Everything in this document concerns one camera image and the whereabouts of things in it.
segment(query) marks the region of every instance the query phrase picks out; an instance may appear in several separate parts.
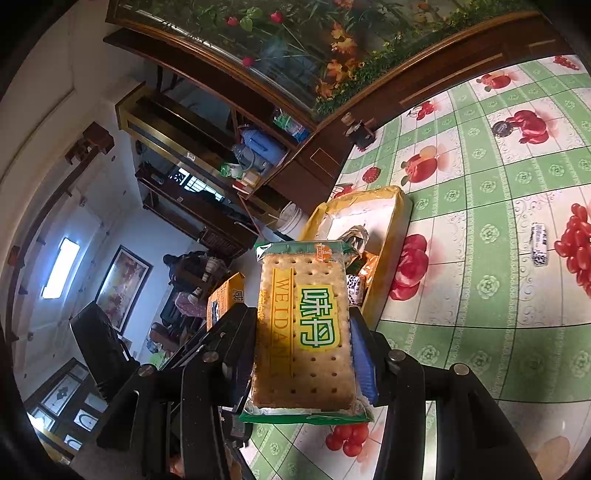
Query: fluorescent light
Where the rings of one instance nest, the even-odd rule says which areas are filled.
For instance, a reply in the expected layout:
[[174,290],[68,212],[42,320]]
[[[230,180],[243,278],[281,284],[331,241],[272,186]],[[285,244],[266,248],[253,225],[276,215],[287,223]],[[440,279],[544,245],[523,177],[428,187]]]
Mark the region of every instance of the fluorescent light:
[[57,255],[56,262],[53,264],[47,285],[43,289],[44,299],[58,299],[61,297],[61,292],[64,289],[74,260],[78,255],[80,245],[75,244],[71,240],[64,238],[60,245],[60,252]]

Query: picture frame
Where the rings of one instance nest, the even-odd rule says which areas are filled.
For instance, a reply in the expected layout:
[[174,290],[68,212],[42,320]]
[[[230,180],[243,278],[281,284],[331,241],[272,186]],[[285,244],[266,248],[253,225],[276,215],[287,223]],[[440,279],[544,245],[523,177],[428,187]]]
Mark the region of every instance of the picture frame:
[[103,277],[95,302],[113,328],[123,334],[152,265],[120,245]]

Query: white bucket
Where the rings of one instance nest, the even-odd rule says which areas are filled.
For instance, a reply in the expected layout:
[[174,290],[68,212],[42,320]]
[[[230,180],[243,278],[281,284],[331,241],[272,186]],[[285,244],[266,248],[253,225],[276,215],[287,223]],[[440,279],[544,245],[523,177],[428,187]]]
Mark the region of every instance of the white bucket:
[[309,218],[310,217],[301,211],[301,208],[295,203],[290,202],[279,215],[277,225],[280,226],[277,230],[284,235],[288,235],[293,239],[298,240]]

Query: screw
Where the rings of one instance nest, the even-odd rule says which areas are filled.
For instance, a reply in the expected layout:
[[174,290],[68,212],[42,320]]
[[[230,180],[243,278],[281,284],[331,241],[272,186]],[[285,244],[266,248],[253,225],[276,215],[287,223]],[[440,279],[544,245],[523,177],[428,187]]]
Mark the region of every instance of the screw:
[[203,361],[207,364],[212,364],[214,362],[217,362],[218,358],[220,358],[220,356],[217,354],[216,351],[205,352],[203,354]]
[[155,372],[155,368],[153,365],[150,364],[146,364],[146,365],[142,365],[140,368],[138,368],[138,375],[140,377],[149,377],[150,375],[152,375]]
[[470,373],[470,369],[464,364],[455,364],[453,366],[453,371],[458,375],[467,375]]
[[390,350],[388,352],[388,358],[392,362],[401,362],[406,358],[406,353],[404,353],[402,350]]

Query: yellow box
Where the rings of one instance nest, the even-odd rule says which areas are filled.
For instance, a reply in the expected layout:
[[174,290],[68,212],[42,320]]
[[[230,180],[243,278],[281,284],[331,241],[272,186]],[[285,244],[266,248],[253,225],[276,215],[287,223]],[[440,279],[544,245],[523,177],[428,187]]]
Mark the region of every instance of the yellow box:
[[237,273],[226,280],[207,300],[209,330],[235,304],[244,303],[244,275]]
[[361,307],[371,329],[376,328],[388,300],[412,209],[412,201],[394,185],[351,192],[318,205],[300,236],[302,241],[336,240],[355,225],[368,230],[365,249],[379,255],[374,279]]

